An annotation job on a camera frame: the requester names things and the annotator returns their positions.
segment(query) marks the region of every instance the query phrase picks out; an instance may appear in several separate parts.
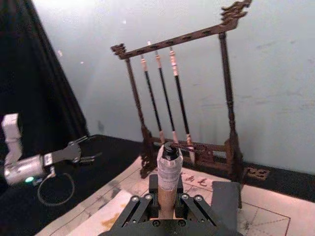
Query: metal screw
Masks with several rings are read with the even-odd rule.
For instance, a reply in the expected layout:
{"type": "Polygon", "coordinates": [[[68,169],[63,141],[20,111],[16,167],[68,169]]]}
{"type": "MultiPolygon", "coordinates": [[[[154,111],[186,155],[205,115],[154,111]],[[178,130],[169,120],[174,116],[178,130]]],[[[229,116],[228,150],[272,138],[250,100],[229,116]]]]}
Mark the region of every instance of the metal screw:
{"type": "Polygon", "coordinates": [[[147,195],[145,196],[145,198],[146,198],[147,200],[150,200],[150,199],[152,199],[152,195],[151,195],[151,194],[147,194],[147,195]]]}
{"type": "Polygon", "coordinates": [[[187,194],[183,194],[183,195],[182,195],[182,199],[188,199],[188,197],[189,197],[189,196],[188,196],[187,194]]]}
{"type": "Polygon", "coordinates": [[[153,224],[153,226],[158,227],[161,223],[160,223],[159,220],[154,220],[154,221],[152,222],[152,224],[153,224]]]}
{"type": "Polygon", "coordinates": [[[132,200],[133,202],[137,202],[137,201],[139,201],[139,198],[138,198],[137,196],[134,196],[134,197],[131,198],[131,200],[132,200]]]}
{"type": "Polygon", "coordinates": [[[186,225],[185,220],[179,220],[179,221],[178,221],[178,225],[179,225],[180,227],[184,227],[184,226],[186,225]]]}
{"type": "Polygon", "coordinates": [[[195,196],[196,201],[201,201],[202,197],[200,195],[195,196]]]}

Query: black curtain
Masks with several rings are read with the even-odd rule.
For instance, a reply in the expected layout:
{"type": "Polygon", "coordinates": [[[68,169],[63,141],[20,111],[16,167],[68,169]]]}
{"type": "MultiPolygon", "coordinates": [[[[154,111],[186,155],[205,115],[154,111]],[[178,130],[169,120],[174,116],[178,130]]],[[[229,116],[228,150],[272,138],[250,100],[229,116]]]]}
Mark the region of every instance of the black curtain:
{"type": "MultiPolygon", "coordinates": [[[[31,0],[0,1],[0,119],[19,113],[24,157],[88,135],[86,121],[31,0]]],[[[0,132],[1,159],[7,150],[0,132]]]]}

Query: green led light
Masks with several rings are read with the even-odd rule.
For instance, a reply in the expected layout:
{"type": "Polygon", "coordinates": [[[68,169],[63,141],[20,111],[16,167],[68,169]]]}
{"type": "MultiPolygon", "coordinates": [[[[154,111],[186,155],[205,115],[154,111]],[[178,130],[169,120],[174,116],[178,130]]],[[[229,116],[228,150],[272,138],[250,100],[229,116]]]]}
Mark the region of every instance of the green led light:
{"type": "Polygon", "coordinates": [[[25,180],[25,183],[30,183],[34,180],[34,177],[28,177],[26,180],[25,180]]]}

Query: light blue wall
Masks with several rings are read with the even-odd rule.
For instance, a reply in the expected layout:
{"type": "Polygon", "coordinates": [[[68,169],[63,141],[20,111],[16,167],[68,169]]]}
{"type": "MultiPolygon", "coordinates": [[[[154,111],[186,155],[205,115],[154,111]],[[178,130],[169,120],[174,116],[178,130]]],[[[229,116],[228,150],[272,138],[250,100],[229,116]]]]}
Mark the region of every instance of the light blue wall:
{"type": "MultiPolygon", "coordinates": [[[[126,65],[110,51],[128,50],[220,22],[233,0],[34,0],[92,134],[141,140],[126,65]]],[[[253,0],[228,33],[235,113],[247,161],[315,173],[314,0],[253,0]]],[[[219,40],[175,46],[195,141],[228,138],[219,40]]],[[[175,125],[185,138],[169,50],[161,50],[175,125]]],[[[171,137],[154,53],[146,55],[162,127],[171,137]]],[[[158,135],[139,58],[132,60],[146,124],[158,135]]]]}

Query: carved finial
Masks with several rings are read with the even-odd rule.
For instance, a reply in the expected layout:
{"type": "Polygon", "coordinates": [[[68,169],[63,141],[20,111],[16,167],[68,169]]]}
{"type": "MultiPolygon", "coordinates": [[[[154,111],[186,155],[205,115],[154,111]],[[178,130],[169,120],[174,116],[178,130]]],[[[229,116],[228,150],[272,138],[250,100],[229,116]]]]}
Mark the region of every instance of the carved finial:
{"type": "Polygon", "coordinates": [[[119,45],[115,45],[111,47],[111,50],[115,53],[115,55],[118,55],[120,59],[122,59],[122,56],[126,52],[126,47],[123,43],[119,45]]]}
{"type": "Polygon", "coordinates": [[[222,7],[223,13],[221,13],[223,21],[221,23],[222,26],[227,25],[233,20],[238,20],[246,16],[247,12],[243,11],[244,7],[249,7],[252,0],[244,0],[244,1],[236,1],[229,7],[222,7]]]}

